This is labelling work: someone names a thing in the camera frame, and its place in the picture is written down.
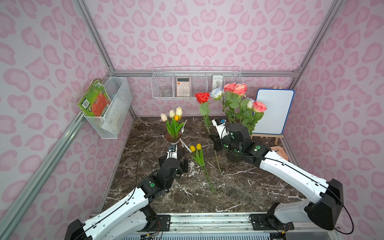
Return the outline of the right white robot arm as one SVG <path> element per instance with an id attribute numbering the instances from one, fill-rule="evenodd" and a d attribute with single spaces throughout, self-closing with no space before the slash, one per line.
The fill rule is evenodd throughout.
<path id="1" fill-rule="evenodd" d="M 274 203 L 265 214 L 250 215 L 255 230 L 275 230 L 283 235 L 294 228 L 294 223 L 307 222 L 327 231 L 336 229 L 341 212 L 347 210 L 341 182 L 310 174 L 270 147 L 253 142 L 242 124 L 227 126 L 222 118 L 214 119 L 212 124 L 217 130 L 210 135 L 216 151 L 224 151 L 233 162 L 244 161 L 277 176 L 305 196 L 299 202 Z"/>

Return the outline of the white artificial rose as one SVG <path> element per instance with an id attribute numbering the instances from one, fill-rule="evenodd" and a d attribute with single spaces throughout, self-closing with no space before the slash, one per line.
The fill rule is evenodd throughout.
<path id="1" fill-rule="evenodd" d="M 253 110 L 254 109 L 254 102 L 255 102 L 255 100 L 250 99 L 250 98 L 246 98 L 246 100 L 248 100 L 247 108 Z"/>
<path id="2" fill-rule="evenodd" d="M 216 88 L 211 91 L 210 97 L 214 99 L 215 101 L 219 101 L 222 104 L 222 111 L 226 114 L 229 122 L 231 124 L 235 123 L 235 116 L 234 116 L 234 110 L 230 108 L 230 102 L 225 99 L 225 91 L 223 88 Z"/>

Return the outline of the white artificial tulip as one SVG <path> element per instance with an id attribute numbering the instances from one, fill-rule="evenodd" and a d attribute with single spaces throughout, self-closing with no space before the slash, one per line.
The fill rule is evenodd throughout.
<path id="1" fill-rule="evenodd" d="M 176 108 L 176 115 L 181 116 L 182 118 L 183 110 L 181 107 Z M 179 138 L 179 134 L 181 129 L 183 128 L 184 123 L 181 123 L 181 119 L 179 121 L 175 120 L 175 130 L 176 130 L 176 138 Z"/>
<path id="2" fill-rule="evenodd" d="M 169 120 L 169 134 L 171 135 L 172 139 L 175 140 L 178 136 L 178 131 L 177 131 L 177 121 L 175 120 L 175 112 L 174 110 L 170 110 L 169 112 L 170 120 Z"/>

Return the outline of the pink artificial rose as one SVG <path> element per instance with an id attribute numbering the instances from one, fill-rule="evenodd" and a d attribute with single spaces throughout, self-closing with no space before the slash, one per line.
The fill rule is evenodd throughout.
<path id="1" fill-rule="evenodd" d="M 248 85 L 243 84 L 236 84 L 234 91 L 233 91 L 233 102 L 235 108 L 235 118 L 239 121 L 239 123 L 242 121 L 243 118 L 243 108 L 244 104 L 242 105 L 242 101 L 246 98 L 246 92 L 248 90 Z"/>
<path id="2" fill-rule="evenodd" d="M 224 112 L 226 113 L 230 123 L 234 123 L 235 120 L 235 109 L 231 107 L 231 104 L 235 103 L 234 100 L 234 90 L 235 90 L 235 83 L 232 84 L 226 84 L 224 86 L 224 92 L 225 92 L 225 99 L 224 99 Z"/>

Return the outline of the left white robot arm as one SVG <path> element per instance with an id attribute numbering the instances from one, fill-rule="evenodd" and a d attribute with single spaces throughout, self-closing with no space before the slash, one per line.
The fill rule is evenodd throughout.
<path id="1" fill-rule="evenodd" d="M 169 192 L 175 179 L 188 172 L 188 160 L 168 158 L 145 177 L 125 198 L 101 214 L 67 228 L 66 240 L 117 240 L 124 235 L 152 228 L 157 217 L 150 203 Z"/>

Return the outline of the pink artificial tulip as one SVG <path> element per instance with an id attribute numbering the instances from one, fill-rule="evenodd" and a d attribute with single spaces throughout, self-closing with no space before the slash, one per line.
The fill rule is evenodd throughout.
<path id="1" fill-rule="evenodd" d="M 166 124 L 168 134 L 173 137 L 173 132 L 168 117 L 165 114 L 161 114 L 161 120 Z"/>

